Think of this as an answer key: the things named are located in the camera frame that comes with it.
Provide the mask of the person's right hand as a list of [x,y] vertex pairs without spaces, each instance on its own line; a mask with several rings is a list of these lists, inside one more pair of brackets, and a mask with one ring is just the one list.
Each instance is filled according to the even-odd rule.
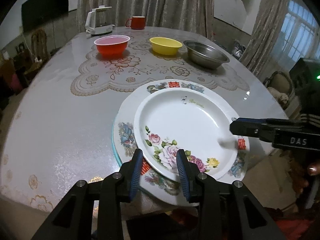
[[308,166],[308,174],[316,176],[320,174],[320,162]]

